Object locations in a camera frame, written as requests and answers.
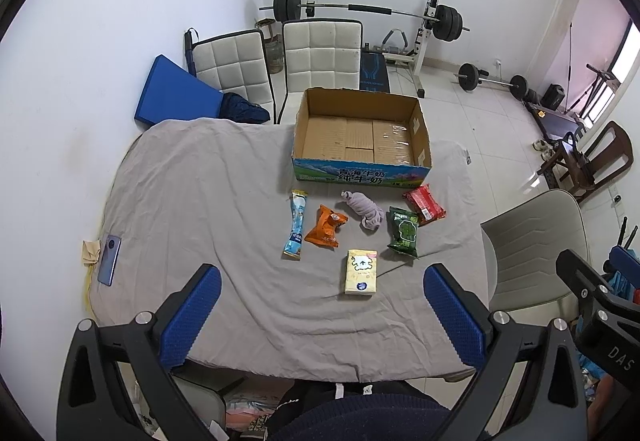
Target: barbell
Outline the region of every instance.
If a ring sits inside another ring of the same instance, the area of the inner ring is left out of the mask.
[[[405,15],[407,17],[421,18],[433,22],[433,36],[439,40],[452,42],[460,37],[463,31],[469,31],[462,23],[462,16],[450,6],[440,4],[436,8],[435,17],[428,15],[415,15],[409,12],[400,12],[391,8],[382,8],[380,6],[367,6],[366,4],[325,4],[325,3],[309,3],[303,4],[302,0],[273,0],[272,6],[264,6],[259,8],[263,10],[273,10],[273,17],[278,22],[287,22],[288,20],[298,20],[302,13],[301,8],[346,8],[352,12],[369,12],[372,14],[383,15]]]
[[[517,100],[523,100],[527,96],[527,93],[529,93],[529,82],[527,82],[527,79],[521,75],[514,76],[511,79],[511,82],[500,82],[487,78],[487,76],[489,76],[487,71],[479,71],[476,66],[467,63],[460,66],[456,76],[458,77],[460,87],[467,92],[473,91],[478,87],[478,84],[491,82],[492,84],[507,86],[513,97]]]

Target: crumpled purple sock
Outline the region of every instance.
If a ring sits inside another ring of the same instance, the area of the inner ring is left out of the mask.
[[[385,212],[362,192],[342,192],[342,199],[356,214],[362,216],[362,226],[367,230],[378,230]]]

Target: beige cloth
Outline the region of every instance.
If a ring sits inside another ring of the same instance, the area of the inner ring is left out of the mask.
[[[93,269],[100,258],[100,241],[82,241],[82,264]]]
[[[116,174],[101,233],[122,238],[113,283],[92,274],[101,325],[155,311],[203,262],[220,269],[222,294],[189,357],[255,374],[322,381],[388,381],[465,369],[424,297],[424,270],[442,262],[488,301],[480,219],[466,165],[453,142],[433,142],[427,181],[447,210],[418,230],[419,259],[388,249],[385,225],[363,230],[344,202],[366,193],[382,209],[405,208],[402,190],[298,182],[291,126],[201,118],[167,120],[133,144]],[[303,243],[283,257],[293,188],[308,193],[303,235],[322,204],[353,218],[339,247]],[[376,294],[344,294],[349,249],[378,252]]]

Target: white chair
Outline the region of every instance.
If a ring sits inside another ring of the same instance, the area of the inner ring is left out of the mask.
[[[196,76],[223,93],[234,92],[273,114],[276,104],[261,30],[238,31],[192,45]]]
[[[306,89],[359,89],[362,48],[359,20],[289,20],[282,25],[282,35],[287,93],[278,123],[295,123]]]
[[[549,190],[481,226],[485,253],[488,246],[495,252],[495,264],[487,262],[488,270],[497,269],[491,311],[537,306],[571,293],[556,275],[556,259],[565,249],[588,259],[588,249],[580,208],[569,192]]]

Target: green snack bag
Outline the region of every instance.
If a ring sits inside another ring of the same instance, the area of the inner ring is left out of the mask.
[[[389,218],[394,240],[388,246],[398,253],[418,258],[415,240],[418,232],[418,214],[401,208],[389,207]]]

